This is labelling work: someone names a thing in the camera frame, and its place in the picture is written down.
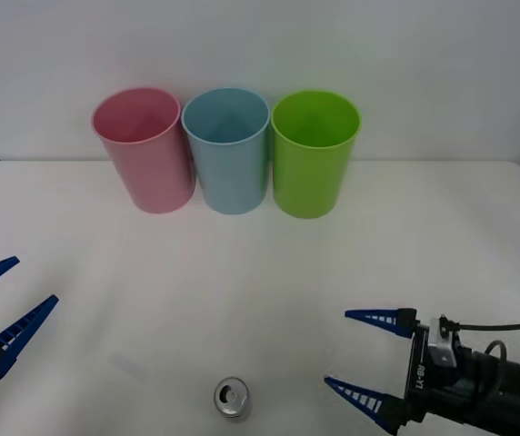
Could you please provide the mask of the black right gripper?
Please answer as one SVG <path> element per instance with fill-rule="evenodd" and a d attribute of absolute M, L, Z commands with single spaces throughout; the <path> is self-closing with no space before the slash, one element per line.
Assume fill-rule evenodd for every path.
<path fill-rule="evenodd" d="M 412 339 L 404 400 L 327 376 L 324 382 L 386 432 L 398 432 L 408 421 L 421 423 L 432 414 L 465 422 L 475 383 L 467 374 L 471 352 L 455 337 L 455 367 L 435 364 L 428 349 L 429 328 L 419 324 L 413 308 L 345 311 L 345 318 L 364 322 L 396 336 Z"/>

